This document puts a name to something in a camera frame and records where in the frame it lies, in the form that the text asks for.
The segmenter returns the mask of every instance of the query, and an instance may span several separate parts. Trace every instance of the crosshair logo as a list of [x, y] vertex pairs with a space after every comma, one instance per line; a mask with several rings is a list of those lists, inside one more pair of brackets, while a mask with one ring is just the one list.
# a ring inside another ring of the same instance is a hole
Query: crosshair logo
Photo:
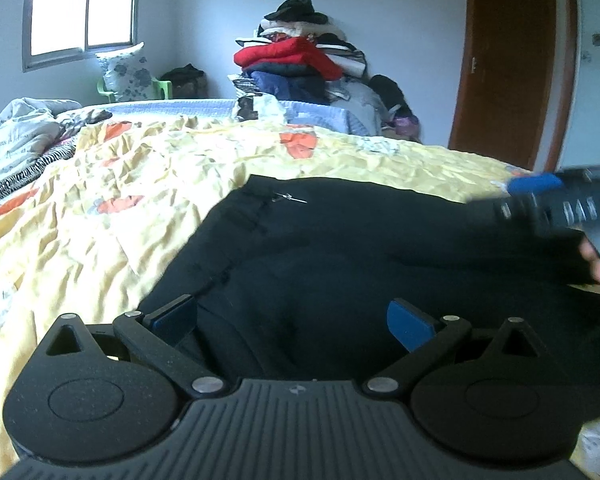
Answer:
[[306, 388], [302, 384], [296, 384], [296, 386], [289, 388], [289, 391], [294, 395], [300, 395], [305, 393]]

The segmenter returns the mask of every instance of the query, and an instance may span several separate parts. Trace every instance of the black bag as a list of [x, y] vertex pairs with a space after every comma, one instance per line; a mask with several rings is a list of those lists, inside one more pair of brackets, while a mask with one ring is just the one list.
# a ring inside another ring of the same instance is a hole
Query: black bag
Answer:
[[206, 76], [191, 63], [163, 74], [161, 81], [173, 83], [174, 99], [206, 99]]

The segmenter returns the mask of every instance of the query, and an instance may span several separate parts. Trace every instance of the black device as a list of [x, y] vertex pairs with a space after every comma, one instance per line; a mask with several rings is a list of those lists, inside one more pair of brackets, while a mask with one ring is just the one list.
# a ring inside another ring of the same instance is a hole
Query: black device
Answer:
[[110, 325], [58, 317], [4, 403], [20, 461], [2, 478], [586, 478], [580, 398], [523, 319], [478, 330], [395, 300], [409, 351], [362, 384], [229, 384], [172, 346], [195, 313], [183, 296]]
[[600, 255], [600, 166], [569, 168], [554, 175], [560, 187], [469, 202], [472, 220], [524, 226], [541, 237], [579, 228]]

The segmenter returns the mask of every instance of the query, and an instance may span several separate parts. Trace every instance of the yellow blanket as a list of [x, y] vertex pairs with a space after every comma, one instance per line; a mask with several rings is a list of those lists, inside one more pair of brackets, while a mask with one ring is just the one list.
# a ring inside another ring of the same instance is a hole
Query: yellow blanket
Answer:
[[132, 310], [232, 189], [261, 174], [346, 178], [454, 201], [498, 193], [513, 168], [412, 142], [258, 121], [98, 124], [0, 211], [0, 474], [16, 460], [2, 404], [56, 317]]

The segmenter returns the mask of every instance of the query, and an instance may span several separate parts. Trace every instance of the gray plastic base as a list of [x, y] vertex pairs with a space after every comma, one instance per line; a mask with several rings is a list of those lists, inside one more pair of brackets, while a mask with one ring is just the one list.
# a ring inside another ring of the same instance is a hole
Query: gray plastic base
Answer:
[[244, 380], [197, 400], [149, 450], [109, 465], [58, 466], [27, 458], [5, 480], [584, 480], [568, 460], [503, 471], [438, 449], [397, 402], [349, 381]]

